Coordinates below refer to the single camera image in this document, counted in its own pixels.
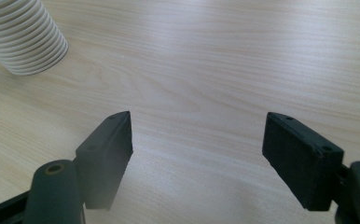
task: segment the white ribbed object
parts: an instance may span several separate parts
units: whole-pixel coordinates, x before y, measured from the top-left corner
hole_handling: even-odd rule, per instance
[[[67,42],[39,0],[0,1],[0,63],[14,75],[50,68]]]

